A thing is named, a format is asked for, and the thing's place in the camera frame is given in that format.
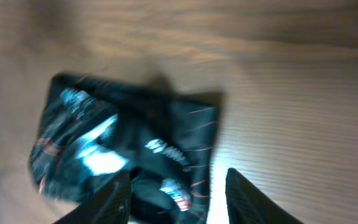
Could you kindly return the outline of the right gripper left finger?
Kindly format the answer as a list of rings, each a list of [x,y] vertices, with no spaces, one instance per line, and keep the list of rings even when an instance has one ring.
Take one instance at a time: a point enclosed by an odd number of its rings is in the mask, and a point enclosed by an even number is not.
[[[93,198],[53,224],[127,224],[131,195],[130,174],[121,170]]]

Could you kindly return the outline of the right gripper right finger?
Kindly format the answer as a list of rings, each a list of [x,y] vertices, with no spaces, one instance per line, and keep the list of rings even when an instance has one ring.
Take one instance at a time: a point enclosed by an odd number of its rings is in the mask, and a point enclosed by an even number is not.
[[[234,168],[227,170],[226,202],[230,224],[302,224]]]

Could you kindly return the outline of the black printed cycling jersey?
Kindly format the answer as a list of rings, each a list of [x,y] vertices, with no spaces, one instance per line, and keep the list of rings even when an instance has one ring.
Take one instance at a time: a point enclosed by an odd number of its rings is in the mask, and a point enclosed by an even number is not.
[[[58,73],[29,155],[41,195],[83,203],[120,171],[126,217],[205,223],[216,105],[144,86]]]

